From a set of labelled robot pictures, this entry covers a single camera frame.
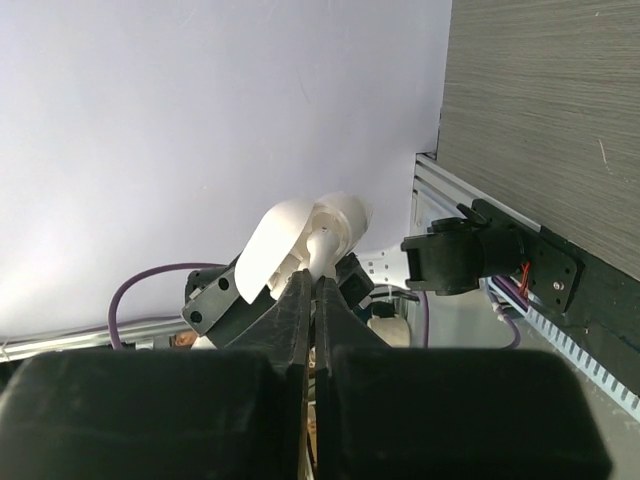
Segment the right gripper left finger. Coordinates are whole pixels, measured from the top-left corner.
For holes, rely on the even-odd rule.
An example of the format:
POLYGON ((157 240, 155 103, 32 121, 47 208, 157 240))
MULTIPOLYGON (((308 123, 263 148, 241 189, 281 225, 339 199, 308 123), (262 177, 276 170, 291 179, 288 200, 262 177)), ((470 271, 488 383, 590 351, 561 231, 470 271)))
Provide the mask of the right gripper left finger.
POLYGON ((223 349, 69 350, 1 396, 5 479, 300 479, 311 277, 223 349))

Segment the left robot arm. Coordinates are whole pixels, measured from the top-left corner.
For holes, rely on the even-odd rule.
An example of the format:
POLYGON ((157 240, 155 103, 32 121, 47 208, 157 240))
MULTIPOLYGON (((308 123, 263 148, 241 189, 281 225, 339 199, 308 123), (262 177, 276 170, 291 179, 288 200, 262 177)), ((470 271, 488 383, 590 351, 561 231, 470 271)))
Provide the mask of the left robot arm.
POLYGON ((371 219, 363 199, 336 192, 315 201, 283 201, 265 213, 230 264, 190 274, 182 317, 222 347, 280 300, 297 271, 309 271, 314 281, 334 279, 350 307, 375 286, 460 295, 477 289, 483 278, 515 273, 525 258, 519 235, 466 206, 459 210, 458 217, 434 221, 424 235, 357 255, 371 219))

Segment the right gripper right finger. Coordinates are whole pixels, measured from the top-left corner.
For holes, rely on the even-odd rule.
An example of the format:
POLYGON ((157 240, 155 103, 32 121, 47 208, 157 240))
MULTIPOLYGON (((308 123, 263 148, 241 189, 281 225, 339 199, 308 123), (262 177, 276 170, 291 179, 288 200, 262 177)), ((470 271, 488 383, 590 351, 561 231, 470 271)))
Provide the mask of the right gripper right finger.
POLYGON ((582 388, 540 350, 392 348, 316 287, 322 479, 606 479, 582 388))

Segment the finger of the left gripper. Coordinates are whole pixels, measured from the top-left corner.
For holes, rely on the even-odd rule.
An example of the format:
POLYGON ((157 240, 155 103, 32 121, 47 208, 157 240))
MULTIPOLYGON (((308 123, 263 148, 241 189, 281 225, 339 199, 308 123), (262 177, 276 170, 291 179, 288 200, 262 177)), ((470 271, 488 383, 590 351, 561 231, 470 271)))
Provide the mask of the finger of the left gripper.
POLYGON ((337 308, 353 311, 373 290, 373 282, 358 257, 350 253, 336 265, 337 308))
POLYGON ((239 337, 275 303, 267 287, 252 303, 243 299, 235 282, 237 260, 192 271, 185 287, 183 319, 199 338, 218 349, 239 337))

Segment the oval white charging case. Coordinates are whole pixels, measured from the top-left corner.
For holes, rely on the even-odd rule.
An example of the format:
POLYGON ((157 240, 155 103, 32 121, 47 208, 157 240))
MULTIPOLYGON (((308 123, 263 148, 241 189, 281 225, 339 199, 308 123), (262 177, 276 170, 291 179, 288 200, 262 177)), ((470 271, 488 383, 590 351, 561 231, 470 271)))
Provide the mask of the oval white charging case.
POLYGON ((293 273, 307 270, 313 282, 337 278, 337 264, 369 228, 373 208, 357 195, 327 194, 293 199, 269 209, 235 266, 239 295, 253 303, 263 289, 277 300, 293 273))

